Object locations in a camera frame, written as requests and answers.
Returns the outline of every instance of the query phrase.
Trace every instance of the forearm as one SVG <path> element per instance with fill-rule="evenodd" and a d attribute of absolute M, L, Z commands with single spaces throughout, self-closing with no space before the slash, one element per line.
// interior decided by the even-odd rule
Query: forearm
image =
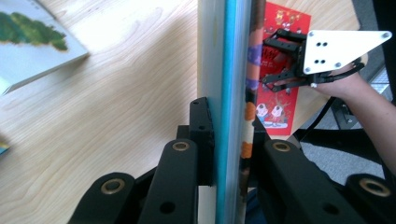
<path fill-rule="evenodd" d="M 367 132 L 384 163 L 396 175 L 396 107 L 363 79 L 341 96 Z"/>

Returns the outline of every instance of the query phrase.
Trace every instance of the green illustration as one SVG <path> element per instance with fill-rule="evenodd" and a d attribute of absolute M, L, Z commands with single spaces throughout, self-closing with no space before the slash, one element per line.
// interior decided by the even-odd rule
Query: green illustration
<path fill-rule="evenodd" d="M 10 15 L 0 11 L 0 42 L 13 44 L 52 45 L 67 50 L 65 35 L 41 21 L 33 21 L 18 12 Z"/>

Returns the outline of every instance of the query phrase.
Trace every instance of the red book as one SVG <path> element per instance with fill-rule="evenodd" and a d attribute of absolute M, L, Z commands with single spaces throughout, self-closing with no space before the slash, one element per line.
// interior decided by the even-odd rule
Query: red book
<path fill-rule="evenodd" d="M 311 16 L 303 12 L 267 2 L 265 5 L 263 40 L 278 28 L 295 33 L 307 34 Z M 279 74 L 288 69 L 290 58 L 279 54 L 277 49 L 262 48 L 260 76 Z M 259 85 L 257 92 L 257 116 L 269 135 L 291 135 L 298 88 L 271 92 L 265 85 Z"/>

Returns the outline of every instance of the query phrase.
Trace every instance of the light wood surface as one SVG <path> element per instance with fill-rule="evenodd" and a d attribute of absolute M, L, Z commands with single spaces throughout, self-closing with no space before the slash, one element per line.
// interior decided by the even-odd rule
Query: light wood surface
<path fill-rule="evenodd" d="M 358 29 L 350 1 L 275 1 L 315 29 Z M 197 2 L 43 0 L 90 57 L 0 97 L 0 222 L 66 223 L 102 175 L 139 177 L 188 124 Z M 326 97 L 301 91 L 296 122 Z"/>

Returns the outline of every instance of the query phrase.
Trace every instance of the gray floor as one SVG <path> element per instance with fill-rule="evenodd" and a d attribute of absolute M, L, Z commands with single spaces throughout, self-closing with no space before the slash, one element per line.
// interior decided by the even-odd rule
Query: gray floor
<path fill-rule="evenodd" d="M 353 0 L 353 4 L 361 23 L 361 30 L 377 30 L 375 14 L 371 0 Z M 366 67 L 361 71 L 361 75 L 373 83 L 375 78 L 384 71 L 384 59 L 382 49 L 376 48 L 369 52 L 369 61 Z M 383 92 L 388 99 L 391 99 L 389 88 Z M 315 116 L 309 120 L 303 128 L 306 128 L 315 119 Z M 357 123 L 353 128 L 360 128 Z M 329 110 L 321 123 L 317 126 L 319 129 L 338 129 L 332 111 Z M 347 177 L 353 174 L 371 174 L 383 177 L 382 167 L 379 164 L 358 158 L 337 150 L 315 147 L 307 143 L 302 143 L 303 151 L 306 157 L 315 162 L 317 166 L 326 172 L 330 178 L 338 183 L 345 184 Z"/>

